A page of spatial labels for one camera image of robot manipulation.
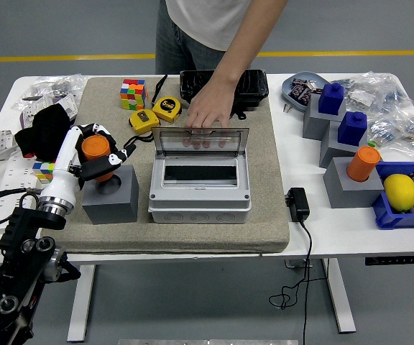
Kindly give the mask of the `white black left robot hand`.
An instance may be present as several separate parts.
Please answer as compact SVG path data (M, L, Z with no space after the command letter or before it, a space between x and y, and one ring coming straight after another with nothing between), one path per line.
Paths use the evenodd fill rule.
M87 161L81 145L93 135L103 137L110 145L111 152ZM60 216L71 213L76 204L75 195L82 188L82 184L117 170L135 149L135 144L128 144L122 150L117 149L114 138L100 124L71 127L57 155L52 181L41 192L37 209Z

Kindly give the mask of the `person's left hand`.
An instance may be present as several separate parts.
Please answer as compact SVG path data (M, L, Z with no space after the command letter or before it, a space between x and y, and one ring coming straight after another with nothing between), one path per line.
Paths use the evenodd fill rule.
M218 122L222 128L228 128L237 83L237 79L213 75L192 99L185 127L209 129Z

